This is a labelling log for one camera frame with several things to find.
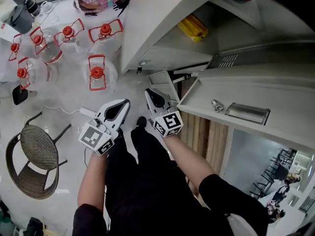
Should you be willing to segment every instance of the black sleeve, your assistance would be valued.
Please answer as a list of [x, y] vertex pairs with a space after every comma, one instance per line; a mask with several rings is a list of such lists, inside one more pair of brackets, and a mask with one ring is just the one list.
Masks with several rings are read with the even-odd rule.
[[74, 214], [72, 236], [98, 236], [107, 234], [103, 213], [94, 206], [81, 205]]
[[267, 234], [269, 222], [267, 209], [258, 200], [228, 184], [218, 175], [209, 175], [203, 179], [199, 193], [214, 212], [240, 215], [259, 236]]

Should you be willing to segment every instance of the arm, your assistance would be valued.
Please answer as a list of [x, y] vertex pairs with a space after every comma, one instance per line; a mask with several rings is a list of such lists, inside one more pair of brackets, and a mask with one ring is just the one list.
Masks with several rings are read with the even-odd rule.
[[268, 227], [267, 209], [256, 199], [222, 180], [204, 158], [195, 153], [177, 136], [164, 138], [176, 163], [199, 190], [203, 201], [213, 211], [234, 213], [243, 217], [259, 236], [265, 236]]
[[164, 141], [178, 166], [197, 189], [203, 179], [216, 173], [206, 159], [194, 152], [177, 136], [166, 137]]
[[88, 204], [104, 210], [106, 157], [92, 153], [78, 194], [78, 206]]

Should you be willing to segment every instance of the white cabinet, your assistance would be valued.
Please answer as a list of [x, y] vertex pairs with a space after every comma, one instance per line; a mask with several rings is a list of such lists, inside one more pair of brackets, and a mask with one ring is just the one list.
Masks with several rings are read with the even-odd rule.
[[[312, 67], [267, 64], [205, 70], [178, 108], [292, 148], [312, 151], [315, 149], [315, 71]], [[215, 112], [213, 99], [224, 105], [222, 112]], [[232, 103], [269, 109], [266, 124], [226, 116], [225, 111]]]
[[[209, 30], [199, 43], [176, 27], [191, 13]], [[237, 48], [310, 39], [315, 39], [312, 29], [274, 0], [245, 4], [231, 0], [131, 0], [126, 10], [121, 72], [136, 69], [143, 60], [150, 60], [143, 69], [176, 69]]]
[[148, 50], [132, 67], [147, 70], [174, 70], [188, 65], [209, 62], [212, 55], [192, 53], [170, 48], [153, 48]]
[[122, 45], [122, 73], [182, 19], [208, 0], [130, 0]]

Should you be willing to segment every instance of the forearm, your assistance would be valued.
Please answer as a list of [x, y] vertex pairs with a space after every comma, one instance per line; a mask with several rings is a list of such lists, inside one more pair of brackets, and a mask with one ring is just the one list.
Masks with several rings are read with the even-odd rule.
[[164, 141], [178, 166], [197, 189], [205, 177], [215, 174], [210, 163], [184, 144], [177, 136], [166, 137]]
[[106, 157], [92, 153], [78, 194], [78, 206], [89, 204], [104, 210]]

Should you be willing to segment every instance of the red cap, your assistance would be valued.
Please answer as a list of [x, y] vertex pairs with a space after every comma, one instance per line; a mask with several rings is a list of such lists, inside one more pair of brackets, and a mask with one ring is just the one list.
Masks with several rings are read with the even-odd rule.
[[103, 75], [103, 69], [99, 66], [95, 66], [91, 70], [91, 75], [95, 79], [99, 79]]
[[70, 36], [72, 35], [73, 33], [73, 29], [71, 28], [71, 26], [66, 26], [64, 29], [63, 29], [63, 34], [65, 36]]
[[35, 35], [33, 42], [35, 45], [39, 45], [43, 42], [43, 37], [41, 35]]
[[112, 31], [112, 29], [110, 28], [109, 24], [103, 24], [100, 27], [100, 34], [102, 34], [102, 35], [108, 35], [111, 31]]
[[13, 43], [11, 45], [11, 51], [16, 52], [19, 49], [19, 44]]
[[25, 78], [27, 75], [27, 70], [25, 68], [19, 68], [18, 69], [18, 77], [19, 78]]

